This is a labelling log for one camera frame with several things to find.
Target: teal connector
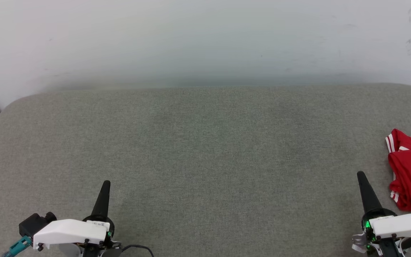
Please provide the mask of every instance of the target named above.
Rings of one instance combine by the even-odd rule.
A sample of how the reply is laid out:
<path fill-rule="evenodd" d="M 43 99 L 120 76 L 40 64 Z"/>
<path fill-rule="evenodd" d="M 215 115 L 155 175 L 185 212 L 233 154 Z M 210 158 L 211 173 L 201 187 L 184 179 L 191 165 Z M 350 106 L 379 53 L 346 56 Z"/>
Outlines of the teal connector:
<path fill-rule="evenodd" d="M 23 236 L 18 242 L 10 247 L 8 254 L 10 254 L 10 256 L 15 256 L 27 249 L 31 244 L 31 239 L 28 236 Z"/>

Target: red cloth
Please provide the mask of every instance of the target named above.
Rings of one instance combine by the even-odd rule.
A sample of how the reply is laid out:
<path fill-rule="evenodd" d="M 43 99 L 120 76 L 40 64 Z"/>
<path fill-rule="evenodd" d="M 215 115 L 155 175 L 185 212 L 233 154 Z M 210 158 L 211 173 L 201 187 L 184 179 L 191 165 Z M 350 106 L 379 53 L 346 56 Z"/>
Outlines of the red cloth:
<path fill-rule="evenodd" d="M 394 171 L 390 184 L 391 198 L 400 210 L 411 211 L 411 137 L 394 129 L 386 137 L 388 160 Z"/>

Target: gray fabric surface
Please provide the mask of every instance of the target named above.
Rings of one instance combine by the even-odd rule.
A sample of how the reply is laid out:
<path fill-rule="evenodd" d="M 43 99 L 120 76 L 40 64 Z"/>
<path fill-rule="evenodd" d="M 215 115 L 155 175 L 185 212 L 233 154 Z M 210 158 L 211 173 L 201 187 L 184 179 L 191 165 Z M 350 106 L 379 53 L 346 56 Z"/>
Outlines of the gray fabric surface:
<path fill-rule="evenodd" d="M 157 257 L 364 256 L 351 249 L 363 215 L 356 172 L 397 210 L 385 145 L 395 127 L 411 136 L 411 86 L 26 97 L 0 114 L 0 254 L 34 212 L 89 215 L 108 179 L 114 239 Z"/>

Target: white stripe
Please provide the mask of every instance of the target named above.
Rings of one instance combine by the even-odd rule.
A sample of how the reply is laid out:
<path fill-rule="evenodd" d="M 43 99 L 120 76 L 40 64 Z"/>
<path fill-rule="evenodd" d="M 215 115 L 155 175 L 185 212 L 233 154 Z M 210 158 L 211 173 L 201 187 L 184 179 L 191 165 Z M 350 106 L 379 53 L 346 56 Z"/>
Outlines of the white stripe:
<path fill-rule="evenodd" d="M 393 152 L 395 152 L 396 150 L 394 149 L 393 134 L 390 134 L 388 137 L 390 138 L 391 150 L 393 150 Z"/>
<path fill-rule="evenodd" d="M 388 141 L 388 137 L 385 137 L 386 139 L 386 145 L 388 145 L 388 151 L 390 151 L 391 153 L 391 146 L 390 146 L 390 142 Z"/>

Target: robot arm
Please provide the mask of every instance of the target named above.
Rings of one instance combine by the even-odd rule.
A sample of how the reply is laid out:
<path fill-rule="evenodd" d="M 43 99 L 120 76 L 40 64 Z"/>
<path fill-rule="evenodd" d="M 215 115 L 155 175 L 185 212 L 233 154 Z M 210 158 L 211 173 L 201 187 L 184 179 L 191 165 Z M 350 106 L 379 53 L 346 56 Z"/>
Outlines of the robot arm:
<path fill-rule="evenodd" d="M 124 248 L 121 243 L 112 240 L 114 223 L 107 216 L 111 183 L 104 181 L 91 215 L 77 220 L 60 220 L 49 212 L 45 217 L 37 213 L 19 224 L 22 238 L 16 242 L 3 257 L 14 257 L 29 246 L 39 252 L 50 245 L 58 244 L 60 250 L 68 257 L 118 257 L 129 247 L 148 247 L 129 245 Z"/>
<path fill-rule="evenodd" d="M 411 247 L 411 214 L 397 216 L 382 208 L 364 172 L 357 173 L 364 207 L 362 234 L 352 237 L 352 249 L 384 257 L 404 257 Z"/>

